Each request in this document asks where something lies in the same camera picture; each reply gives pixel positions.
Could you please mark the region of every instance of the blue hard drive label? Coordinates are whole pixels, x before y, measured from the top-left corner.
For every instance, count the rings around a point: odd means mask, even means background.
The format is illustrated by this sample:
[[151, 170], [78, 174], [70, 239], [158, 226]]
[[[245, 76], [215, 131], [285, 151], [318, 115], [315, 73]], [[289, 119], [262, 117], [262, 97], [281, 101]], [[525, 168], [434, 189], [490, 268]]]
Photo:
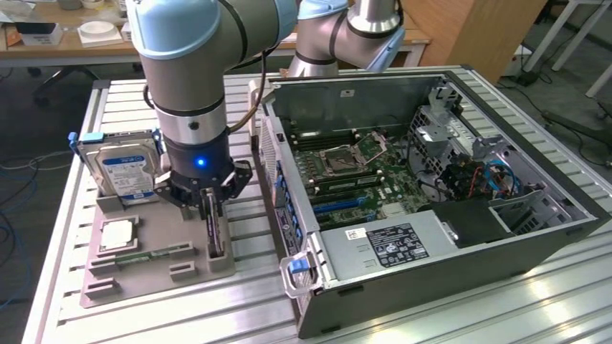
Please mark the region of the blue hard drive label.
[[153, 176], [145, 171], [143, 156], [105, 159], [102, 167], [115, 195], [121, 199], [137, 201], [153, 195]]

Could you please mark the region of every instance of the open computer tower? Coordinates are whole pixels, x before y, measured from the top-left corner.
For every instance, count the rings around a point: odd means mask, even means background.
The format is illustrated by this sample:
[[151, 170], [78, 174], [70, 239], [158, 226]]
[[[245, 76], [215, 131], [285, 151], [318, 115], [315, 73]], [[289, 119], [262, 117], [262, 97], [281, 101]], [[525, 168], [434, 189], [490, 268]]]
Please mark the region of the open computer tower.
[[525, 273], [607, 221], [451, 72], [270, 86], [255, 168], [299, 338]]

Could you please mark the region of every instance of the blue led light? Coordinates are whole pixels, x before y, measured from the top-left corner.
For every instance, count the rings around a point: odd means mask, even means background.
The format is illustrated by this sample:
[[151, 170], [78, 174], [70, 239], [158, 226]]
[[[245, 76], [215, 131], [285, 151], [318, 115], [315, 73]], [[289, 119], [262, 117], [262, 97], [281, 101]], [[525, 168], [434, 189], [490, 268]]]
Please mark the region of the blue led light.
[[203, 159], [203, 158], [194, 159], [194, 164], [195, 164], [197, 167], [205, 167], [206, 166], [206, 159]]

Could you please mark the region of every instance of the motherboard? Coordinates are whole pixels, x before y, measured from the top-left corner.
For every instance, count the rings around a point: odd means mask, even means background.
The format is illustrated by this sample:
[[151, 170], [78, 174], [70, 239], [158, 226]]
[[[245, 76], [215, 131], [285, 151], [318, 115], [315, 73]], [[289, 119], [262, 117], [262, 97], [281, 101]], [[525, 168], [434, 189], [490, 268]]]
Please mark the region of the motherboard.
[[291, 149], [321, 230], [411, 214], [430, 200], [406, 165], [402, 141], [353, 130], [293, 138]]

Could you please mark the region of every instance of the white box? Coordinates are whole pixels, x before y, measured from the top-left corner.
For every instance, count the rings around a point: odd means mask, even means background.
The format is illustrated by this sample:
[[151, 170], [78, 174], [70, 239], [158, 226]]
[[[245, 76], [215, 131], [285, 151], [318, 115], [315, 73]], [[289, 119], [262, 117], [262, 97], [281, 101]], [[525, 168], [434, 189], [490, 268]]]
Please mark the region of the white box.
[[23, 45], [57, 45], [63, 31], [57, 23], [15, 23]]
[[114, 25], [105, 21], [89, 21], [78, 27], [77, 32], [83, 48], [123, 43]]
[[121, 37], [123, 38], [125, 42], [131, 42], [131, 29], [129, 22], [123, 24], [123, 27], [121, 27]]
[[514, 55], [511, 56], [511, 61], [505, 68], [502, 77], [517, 77], [521, 72], [521, 66], [526, 65], [526, 60], [531, 56], [531, 51], [526, 49], [522, 45], [518, 45], [515, 48]]

